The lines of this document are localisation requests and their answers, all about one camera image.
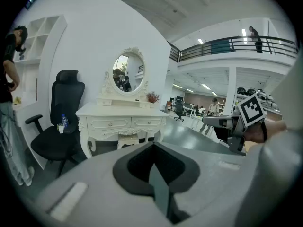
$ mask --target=railing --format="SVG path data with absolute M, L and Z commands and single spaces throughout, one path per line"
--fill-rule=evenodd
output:
M 143 69 L 143 65 L 142 66 L 139 66 L 139 71 L 138 71 L 138 73 L 139 72 L 141 72 L 141 71 L 143 71 L 144 69 Z
M 176 62 L 211 54 L 232 52 L 281 54 L 292 58 L 295 58 L 298 54 L 298 49 L 294 42 L 269 36 L 228 37 L 194 45 L 182 51 L 171 43 L 170 45 L 171 50 L 169 57 Z

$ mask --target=black office chair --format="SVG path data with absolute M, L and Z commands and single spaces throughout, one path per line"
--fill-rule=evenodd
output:
M 176 115 L 178 116 L 178 117 L 174 117 L 176 121 L 178 119 L 180 119 L 182 122 L 184 121 L 184 119 L 182 119 L 181 116 L 185 116 L 186 114 L 183 113 L 183 106 L 181 103 L 176 103 Z
M 78 110 L 85 85 L 77 81 L 77 70 L 62 70 L 58 73 L 52 87 L 51 123 L 54 126 L 42 130 L 39 119 L 42 115 L 33 116 L 25 121 L 26 124 L 35 123 L 39 135 L 34 138 L 31 148 L 40 156 L 54 161 L 61 161 L 58 175 L 60 176 L 66 160 L 78 164 L 72 156 L 80 149 L 78 131 Z M 68 119 L 69 125 L 60 134 L 57 124 L 62 123 L 62 114 Z

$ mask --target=round mirror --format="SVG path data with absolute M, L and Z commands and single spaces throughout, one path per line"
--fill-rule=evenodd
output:
M 135 53 L 123 53 L 113 66 L 113 79 L 115 85 L 123 92 L 133 92 L 144 76 L 144 63 Z

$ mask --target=gray pants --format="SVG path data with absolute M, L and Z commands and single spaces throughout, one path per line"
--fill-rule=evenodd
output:
M 203 132 L 203 130 L 205 129 L 206 126 L 208 126 L 208 128 L 206 129 L 205 134 L 208 134 L 208 132 L 209 132 L 211 126 L 208 125 L 208 124 L 205 124 L 205 123 L 203 124 L 202 128 L 199 130 L 200 133 Z
M 25 164 L 22 142 L 19 138 L 11 102 L 0 103 L 0 144 L 15 180 L 21 184 L 31 181 Z

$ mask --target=water bottle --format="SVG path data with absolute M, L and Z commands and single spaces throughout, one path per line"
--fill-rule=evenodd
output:
M 64 128 L 66 128 L 68 126 L 68 119 L 65 117 L 65 114 L 62 114 L 62 124 L 64 126 Z

